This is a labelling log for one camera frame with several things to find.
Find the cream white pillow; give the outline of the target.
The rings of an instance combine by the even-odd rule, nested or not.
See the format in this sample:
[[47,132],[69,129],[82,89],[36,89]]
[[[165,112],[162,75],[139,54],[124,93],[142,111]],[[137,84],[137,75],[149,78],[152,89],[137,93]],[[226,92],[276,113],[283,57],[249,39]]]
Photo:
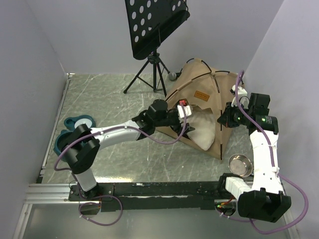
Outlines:
[[187,122],[194,128],[187,136],[202,150],[207,151],[215,141],[214,114],[211,111],[196,111]]

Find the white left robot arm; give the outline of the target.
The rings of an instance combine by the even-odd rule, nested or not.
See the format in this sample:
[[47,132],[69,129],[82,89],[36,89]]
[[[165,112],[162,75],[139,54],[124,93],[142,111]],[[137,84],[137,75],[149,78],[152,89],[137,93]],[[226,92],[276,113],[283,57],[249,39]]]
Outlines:
[[127,141],[138,141],[152,137],[156,128],[169,127],[177,133],[177,138],[166,141],[166,145],[174,144],[194,128],[188,123],[192,117],[192,106],[187,100],[178,100],[168,107],[165,100],[154,100],[148,109],[124,123],[107,127],[77,126],[73,131],[63,132],[55,143],[57,161],[67,163],[65,170],[71,172],[79,187],[80,196],[93,200],[101,195],[100,187],[91,169],[97,153],[109,146]]

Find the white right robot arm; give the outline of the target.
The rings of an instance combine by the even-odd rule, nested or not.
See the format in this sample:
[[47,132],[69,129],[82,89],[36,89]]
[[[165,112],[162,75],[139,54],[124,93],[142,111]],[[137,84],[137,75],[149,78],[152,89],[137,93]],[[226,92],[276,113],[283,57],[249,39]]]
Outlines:
[[241,217],[275,223],[292,202],[284,194],[278,176],[279,127],[277,118],[269,115],[269,103],[269,95],[257,93],[250,95],[248,107],[242,111],[227,102],[217,121],[228,128],[247,127],[253,146],[254,179],[252,186],[248,186],[242,176],[227,177],[218,185],[217,192],[222,198],[233,195],[237,199]]

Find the tan pet tent fabric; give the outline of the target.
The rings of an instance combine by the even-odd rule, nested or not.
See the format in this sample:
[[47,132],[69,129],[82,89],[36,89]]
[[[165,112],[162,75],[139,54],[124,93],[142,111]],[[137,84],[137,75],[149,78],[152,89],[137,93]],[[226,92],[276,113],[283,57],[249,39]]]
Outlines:
[[222,159],[232,130],[217,122],[227,102],[233,101],[232,87],[237,74],[209,67],[198,58],[183,66],[181,75],[173,84],[165,100],[172,109],[180,100],[192,107],[187,122],[193,131],[180,141],[215,158]]

